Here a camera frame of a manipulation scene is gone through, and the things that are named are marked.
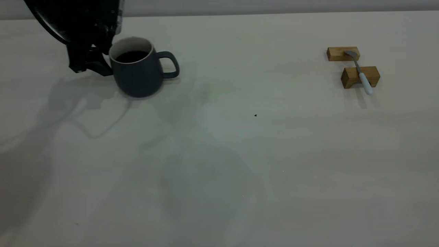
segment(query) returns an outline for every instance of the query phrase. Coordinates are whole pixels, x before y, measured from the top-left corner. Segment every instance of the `mug handle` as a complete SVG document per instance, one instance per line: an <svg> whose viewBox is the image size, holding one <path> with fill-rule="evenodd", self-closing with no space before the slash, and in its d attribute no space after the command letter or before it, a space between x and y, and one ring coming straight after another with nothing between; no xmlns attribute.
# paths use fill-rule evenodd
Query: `mug handle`
<svg viewBox="0 0 439 247"><path fill-rule="evenodd" d="M163 73L163 78L175 78L180 74L180 66L178 65L177 59L174 54L169 51L161 51L157 52L157 57L160 58L169 58L174 63L175 72Z"/></svg>

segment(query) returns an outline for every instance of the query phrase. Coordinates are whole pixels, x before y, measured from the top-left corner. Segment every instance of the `metal spoon head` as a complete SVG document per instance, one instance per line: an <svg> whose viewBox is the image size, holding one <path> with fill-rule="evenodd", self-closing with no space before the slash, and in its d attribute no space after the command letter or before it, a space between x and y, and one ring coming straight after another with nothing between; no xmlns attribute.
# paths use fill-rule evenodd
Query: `metal spoon head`
<svg viewBox="0 0 439 247"><path fill-rule="evenodd" d="M353 57L354 59L357 57L357 53L351 50L346 50L345 53L351 57Z"/></svg>

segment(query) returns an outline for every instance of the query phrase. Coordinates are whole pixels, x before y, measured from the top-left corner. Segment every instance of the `wooden block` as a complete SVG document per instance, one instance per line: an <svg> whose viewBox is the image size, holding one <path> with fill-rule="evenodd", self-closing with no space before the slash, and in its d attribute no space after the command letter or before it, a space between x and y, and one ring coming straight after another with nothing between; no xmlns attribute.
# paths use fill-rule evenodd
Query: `wooden block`
<svg viewBox="0 0 439 247"><path fill-rule="evenodd" d="M371 86L376 87L381 77L377 67L361 67L361 71L364 73ZM345 68L342 74L342 83L344 88L351 88L353 84L361 83L358 71L355 67Z"/></svg>
<svg viewBox="0 0 439 247"><path fill-rule="evenodd" d="M326 54L330 61L353 61L354 59L345 53L346 50L352 50L358 54L356 59L360 58L360 52L357 47L328 47Z"/></svg>

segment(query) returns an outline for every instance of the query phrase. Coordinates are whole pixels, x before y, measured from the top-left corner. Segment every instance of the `coffee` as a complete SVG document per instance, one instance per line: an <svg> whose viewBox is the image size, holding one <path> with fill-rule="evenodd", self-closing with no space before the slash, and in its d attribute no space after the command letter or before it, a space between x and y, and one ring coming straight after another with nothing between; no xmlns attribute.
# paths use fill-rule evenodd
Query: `coffee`
<svg viewBox="0 0 439 247"><path fill-rule="evenodd" d="M123 63L137 62L144 59L146 56L148 56L148 54L149 53L145 51L129 51L118 56L116 61Z"/></svg>

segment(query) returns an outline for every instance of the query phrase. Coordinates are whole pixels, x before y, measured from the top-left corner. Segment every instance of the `spoon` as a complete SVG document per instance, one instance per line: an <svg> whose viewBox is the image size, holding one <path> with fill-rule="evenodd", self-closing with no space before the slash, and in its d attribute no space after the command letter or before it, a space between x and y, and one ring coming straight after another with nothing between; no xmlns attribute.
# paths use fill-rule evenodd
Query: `spoon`
<svg viewBox="0 0 439 247"><path fill-rule="evenodd" d="M374 94L374 90L372 89L371 84L367 80L364 73L361 71L360 66L358 66L358 63L356 61L357 53L354 51L351 51L351 50L346 50L345 53L354 59L355 66L357 67L357 70L358 70L358 76L360 77L361 83L363 84L364 91L366 91L366 94L367 95Z"/></svg>

